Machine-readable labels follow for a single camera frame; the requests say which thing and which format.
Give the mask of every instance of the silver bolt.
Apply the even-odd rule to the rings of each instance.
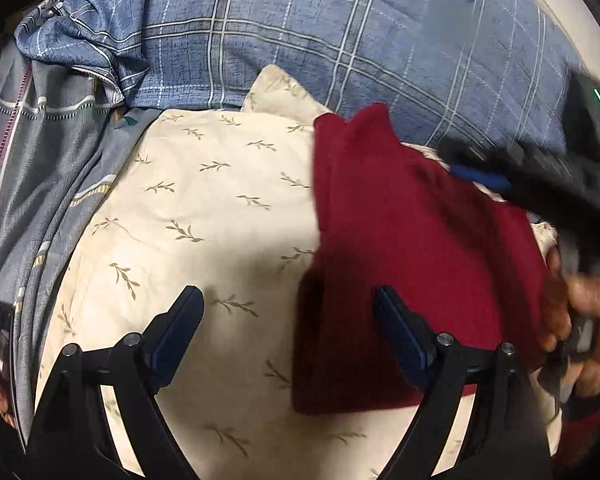
[[[132,332],[131,334],[125,335],[125,338],[122,340],[122,342],[126,346],[136,346],[141,339],[142,336],[138,332]]]
[[[75,354],[77,351],[78,345],[75,343],[69,343],[68,345],[65,345],[64,348],[62,348],[62,355],[69,357]]]
[[[442,346],[451,346],[454,343],[454,337],[446,332],[440,332],[436,339]]]
[[[516,348],[511,343],[502,343],[500,345],[500,350],[502,350],[506,355],[513,355],[516,353]]]

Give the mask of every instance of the red cloth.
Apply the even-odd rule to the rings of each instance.
[[[392,285],[433,330],[493,349],[512,342],[530,368],[546,266],[526,213],[401,146],[384,105],[315,121],[320,248],[302,279],[293,402],[307,414],[420,402],[372,316]]]

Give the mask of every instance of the cream bedsheet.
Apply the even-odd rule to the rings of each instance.
[[[375,478],[415,408],[303,416],[290,403],[296,289],[318,243],[310,125],[325,111],[275,66],[241,112],[167,110],[72,256],[38,397],[62,346],[104,348],[142,332],[193,284],[205,317],[157,402],[201,478]],[[550,228],[537,231],[551,241]],[[104,394],[122,462],[140,472],[112,391]],[[453,465],[472,402],[462,400],[437,470]]]

